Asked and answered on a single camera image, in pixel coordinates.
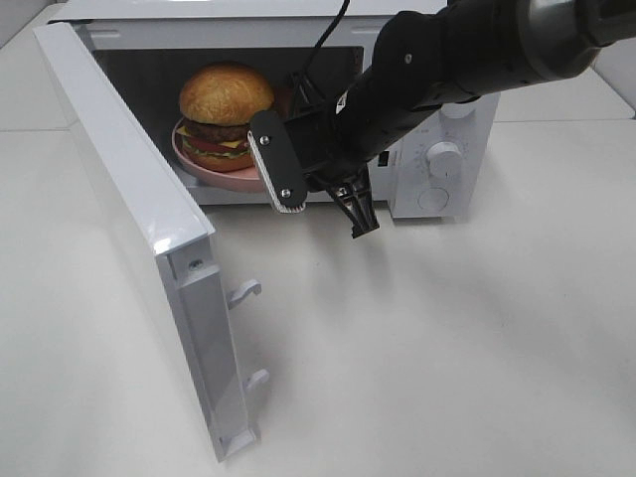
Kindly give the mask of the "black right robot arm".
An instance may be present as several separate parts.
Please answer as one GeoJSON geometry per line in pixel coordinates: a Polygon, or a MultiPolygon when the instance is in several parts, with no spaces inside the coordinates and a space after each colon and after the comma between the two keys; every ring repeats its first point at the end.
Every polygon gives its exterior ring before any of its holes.
{"type": "Polygon", "coordinates": [[[256,114],[248,143],[272,206],[299,213],[326,192],[359,233],[375,227],[368,163],[446,103],[579,75],[635,35],[631,1],[451,1],[402,11],[339,96],[281,119],[256,114]]]}

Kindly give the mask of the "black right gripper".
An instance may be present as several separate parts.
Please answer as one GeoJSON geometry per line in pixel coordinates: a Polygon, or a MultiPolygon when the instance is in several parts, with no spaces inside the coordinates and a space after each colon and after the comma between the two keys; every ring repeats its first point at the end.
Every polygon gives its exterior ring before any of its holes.
{"type": "Polygon", "coordinates": [[[255,114],[247,133],[272,207],[298,214],[308,189],[331,191],[362,177],[368,162],[441,107],[444,83],[438,74],[362,74],[327,98],[311,75],[288,74],[290,138],[274,110],[255,114]]]}

